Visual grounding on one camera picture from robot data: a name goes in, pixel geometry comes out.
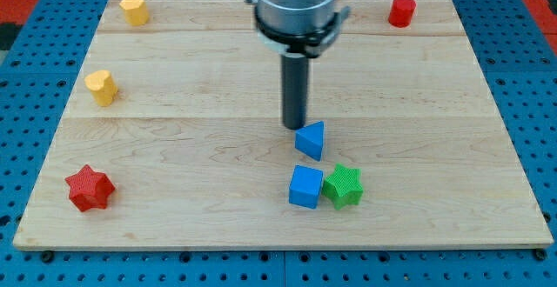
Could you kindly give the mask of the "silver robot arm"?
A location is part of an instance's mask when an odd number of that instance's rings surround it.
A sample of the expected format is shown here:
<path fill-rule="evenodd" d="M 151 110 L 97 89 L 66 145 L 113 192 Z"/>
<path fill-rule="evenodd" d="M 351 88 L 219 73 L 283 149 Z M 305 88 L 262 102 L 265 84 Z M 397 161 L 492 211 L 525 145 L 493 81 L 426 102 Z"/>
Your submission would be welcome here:
<path fill-rule="evenodd" d="M 341 33 L 351 8 L 336 0 L 245 0 L 253 6 L 255 30 L 270 50 L 284 57 L 318 58 Z"/>

